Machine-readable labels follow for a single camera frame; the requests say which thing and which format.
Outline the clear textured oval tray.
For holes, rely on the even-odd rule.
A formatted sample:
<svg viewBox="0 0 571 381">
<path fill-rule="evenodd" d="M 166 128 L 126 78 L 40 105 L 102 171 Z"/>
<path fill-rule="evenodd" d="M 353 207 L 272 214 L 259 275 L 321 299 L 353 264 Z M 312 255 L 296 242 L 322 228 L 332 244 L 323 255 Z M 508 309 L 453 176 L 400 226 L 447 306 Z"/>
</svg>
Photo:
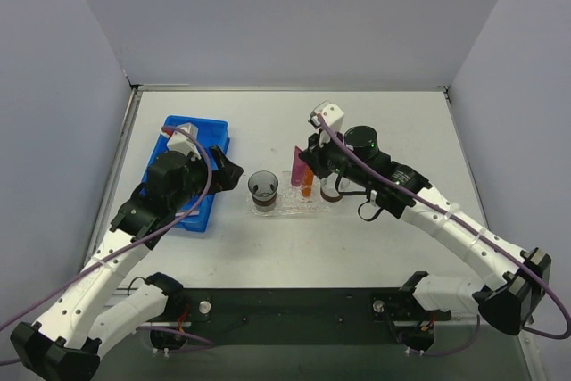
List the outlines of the clear textured oval tray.
<svg viewBox="0 0 571 381">
<path fill-rule="evenodd" d="M 247 187 L 247 202 L 253 214 L 262 217 L 302 216 L 332 210 L 332 205 L 321 198 L 318 186 L 312 186 L 310 198 L 303 198 L 301 187 L 293 187 L 290 184 L 290 171 L 281 171 L 274 174 L 277 176 L 279 184 L 276 206 L 272 211 L 261 212 L 256 210 Z"/>
</svg>

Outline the clear cup brown base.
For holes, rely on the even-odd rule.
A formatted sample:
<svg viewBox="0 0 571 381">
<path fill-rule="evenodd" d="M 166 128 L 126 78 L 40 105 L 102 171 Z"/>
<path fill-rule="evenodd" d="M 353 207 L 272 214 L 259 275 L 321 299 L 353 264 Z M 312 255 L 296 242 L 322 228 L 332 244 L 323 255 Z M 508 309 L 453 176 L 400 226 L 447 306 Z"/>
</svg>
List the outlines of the clear cup brown base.
<svg viewBox="0 0 571 381">
<path fill-rule="evenodd" d="M 338 175 L 332 174 L 319 181 L 319 192 L 321 198 L 327 203 L 338 203 L 343 199 L 343 195 L 337 190 Z"/>
</svg>

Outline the blue plastic bin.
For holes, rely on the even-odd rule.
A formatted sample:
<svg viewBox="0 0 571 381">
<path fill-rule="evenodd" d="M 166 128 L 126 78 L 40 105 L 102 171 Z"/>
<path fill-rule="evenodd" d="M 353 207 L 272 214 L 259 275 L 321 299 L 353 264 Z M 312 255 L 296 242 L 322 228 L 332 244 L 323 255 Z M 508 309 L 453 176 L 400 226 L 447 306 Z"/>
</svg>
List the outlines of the blue plastic bin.
<svg viewBox="0 0 571 381">
<path fill-rule="evenodd" d="M 178 128 L 179 126 L 187 123 L 192 123 L 198 128 L 196 138 L 206 150 L 209 150 L 211 146 L 217 145 L 224 154 L 228 153 L 231 139 L 228 133 L 228 123 L 226 121 L 170 115 L 166 117 L 163 125 Z M 159 153 L 165 152 L 168 149 L 167 143 L 169 139 L 170 138 L 167 135 L 163 135 L 161 131 L 159 132 L 151 157 L 146 166 L 147 169 Z M 208 225 L 214 199 L 214 195 L 206 196 L 201 201 L 201 204 L 190 215 L 176 225 L 176 228 L 183 228 L 190 232 L 203 233 Z"/>
</svg>

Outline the pink toothpaste tube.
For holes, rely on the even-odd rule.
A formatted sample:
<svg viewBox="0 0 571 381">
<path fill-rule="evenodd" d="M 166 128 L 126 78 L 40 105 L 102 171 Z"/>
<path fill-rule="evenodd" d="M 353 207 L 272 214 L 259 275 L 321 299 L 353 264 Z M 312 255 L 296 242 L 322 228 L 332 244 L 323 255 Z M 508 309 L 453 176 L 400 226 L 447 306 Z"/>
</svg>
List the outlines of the pink toothpaste tube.
<svg viewBox="0 0 571 381">
<path fill-rule="evenodd" d="M 300 153 L 302 149 L 298 146 L 294 148 L 294 156 L 291 168 L 290 184 L 293 187 L 299 187 L 302 185 L 302 181 L 305 174 L 305 163 L 300 158 Z"/>
</svg>

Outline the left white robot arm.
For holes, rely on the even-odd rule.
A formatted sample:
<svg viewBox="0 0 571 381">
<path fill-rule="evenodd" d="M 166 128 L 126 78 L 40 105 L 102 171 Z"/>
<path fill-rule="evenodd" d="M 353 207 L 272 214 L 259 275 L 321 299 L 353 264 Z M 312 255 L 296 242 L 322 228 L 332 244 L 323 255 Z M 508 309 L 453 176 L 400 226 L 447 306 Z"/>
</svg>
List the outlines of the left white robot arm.
<svg viewBox="0 0 571 381">
<path fill-rule="evenodd" d="M 103 356 L 141 324 L 158 316 L 177 317 L 183 286 L 162 273 L 152 274 L 112 308 L 105 305 L 172 228 L 184 205 L 234 189 L 243 173 L 217 146 L 200 156 L 159 153 L 78 280 L 35 322 L 21 322 L 12 331 L 10 340 L 23 366 L 44 380 L 90 380 Z"/>
</svg>

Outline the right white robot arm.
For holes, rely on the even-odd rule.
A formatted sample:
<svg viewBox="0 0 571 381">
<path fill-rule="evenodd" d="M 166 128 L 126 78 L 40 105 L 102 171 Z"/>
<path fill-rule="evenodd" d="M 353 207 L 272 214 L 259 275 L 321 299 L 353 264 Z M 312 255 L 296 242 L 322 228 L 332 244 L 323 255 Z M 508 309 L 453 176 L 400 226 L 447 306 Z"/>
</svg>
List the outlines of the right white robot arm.
<svg viewBox="0 0 571 381">
<path fill-rule="evenodd" d="M 471 219 L 426 177 L 377 147 L 368 126 L 351 128 L 347 148 L 323 129 L 308 138 L 299 158 L 320 179 L 336 186 L 358 186 L 378 213 L 424 231 L 472 271 L 471 277 L 416 276 L 412 295 L 423 311 L 478 315 L 506 335 L 525 330 L 547 294 L 551 257 L 542 249 L 523 249 Z"/>
</svg>

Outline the orange toothpaste tube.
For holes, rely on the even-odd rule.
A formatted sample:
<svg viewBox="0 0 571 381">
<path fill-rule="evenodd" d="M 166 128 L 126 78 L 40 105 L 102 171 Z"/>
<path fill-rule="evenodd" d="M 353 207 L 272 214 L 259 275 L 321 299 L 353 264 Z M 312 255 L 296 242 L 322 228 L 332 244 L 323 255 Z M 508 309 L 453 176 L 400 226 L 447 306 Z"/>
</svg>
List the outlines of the orange toothpaste tube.
<svg viewBox="0 0 571 381">
<path fill-rule="evenodd" d="M 312 192 L 313 180 L 314 180 L 313 171 L 309 167 L 306 167 L 301 184 L 301 194 L 303 198 L 310 198 Z"/>
</svg>

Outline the dark tinted cup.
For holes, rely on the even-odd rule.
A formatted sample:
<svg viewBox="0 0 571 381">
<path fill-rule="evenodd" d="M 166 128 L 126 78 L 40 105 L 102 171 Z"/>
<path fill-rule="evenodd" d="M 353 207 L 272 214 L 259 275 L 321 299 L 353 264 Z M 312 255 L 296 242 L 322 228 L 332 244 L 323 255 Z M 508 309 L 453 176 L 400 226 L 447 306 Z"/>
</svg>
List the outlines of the dark tinted cup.
<svg viewBox="0 0 571 381">
<path fill-rule="evenodd" d="M 275 208 L 278 184 L 277 176 L 267 170 L 256 171 L 249 177 L 247 186 L 256 210 L 268 212 Z"/>
</svg>

